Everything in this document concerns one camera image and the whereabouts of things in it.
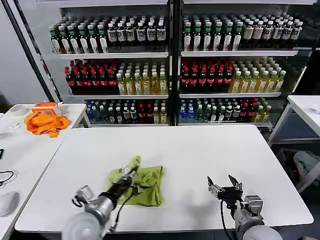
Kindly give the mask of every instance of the green cloth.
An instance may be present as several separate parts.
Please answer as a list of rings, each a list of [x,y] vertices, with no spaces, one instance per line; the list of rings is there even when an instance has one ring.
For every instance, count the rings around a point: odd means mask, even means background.
[[[126,193],[120,197],[118,203],[122,204],[133,192],[133,196],[126,204],[142,205],[146,207],[159,207],[164,203],[161,195],[161,180],[164,175],[164,168],[162,166],[153,166],[146,168],[139,168],[134,176],[134,186],[129,188]],[[113,169],[108,177],[108,188],[118,181],[122,176],[122,171]]]

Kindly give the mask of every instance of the orange object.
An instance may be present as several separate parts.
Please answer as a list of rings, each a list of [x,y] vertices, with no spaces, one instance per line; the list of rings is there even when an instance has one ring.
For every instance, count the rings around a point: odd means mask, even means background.
[[[61,115],[62,111],[56,102],[38,102],[31,109],[33,113]]]
[[[66,129],[69,119],[62,115],[44,113],[31,113],[25,119],[26,129],[35,135],[49,134],[51,138],[57,137],[60,129]]]

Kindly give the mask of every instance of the shelf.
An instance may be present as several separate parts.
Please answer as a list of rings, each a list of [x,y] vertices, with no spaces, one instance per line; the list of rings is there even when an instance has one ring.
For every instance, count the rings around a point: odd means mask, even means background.
[[[297,50],[182,51],[181,57],[292,57],[297,54]]]
[[[168,95],[69,95],[69,99],[79,101],[103,99],[167,99]]]
[[[166,5],[166,0],[37,0],[39,8],[78,8],[99,6]]]
[[[253,93],[190,93],[180,94],[182,99],[212,99],[212,98],[273,98],[281,95],[281,92],[253,92]]]
[[[169,127],[168,124],[103,124],[91,123],[92,128],[120,128],[120,127]]]
[[[210,123],[179,123],[178,126],[207,126],[207,125],[255,125],[257,128],[271,128],[269,122],[210,122]]]
[[[184,0],[184,4],[286,4],[313,5],[317,0]]]
[[[167,51],[163,52],[110,52],[110,53],[83,53],[83,54],[54,54],[57,59],[138,59],[138,58],[166,58]]]

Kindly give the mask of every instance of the computer mouse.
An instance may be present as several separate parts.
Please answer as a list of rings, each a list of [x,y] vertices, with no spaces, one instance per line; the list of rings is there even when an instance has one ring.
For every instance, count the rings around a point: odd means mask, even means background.
[[[12,213],[18,206],[19,193],[10,191],[0,195],[0,217],[6,217]]]

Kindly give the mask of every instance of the orange cloth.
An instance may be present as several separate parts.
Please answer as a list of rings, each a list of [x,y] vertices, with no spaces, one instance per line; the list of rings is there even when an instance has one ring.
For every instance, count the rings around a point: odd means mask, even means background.
[[[69,119],[61,115],[44,113],[31,113],[25,119],[26,129],[35,135],[49,134],[51,138],[57,137],[60,129],[66,129]]]

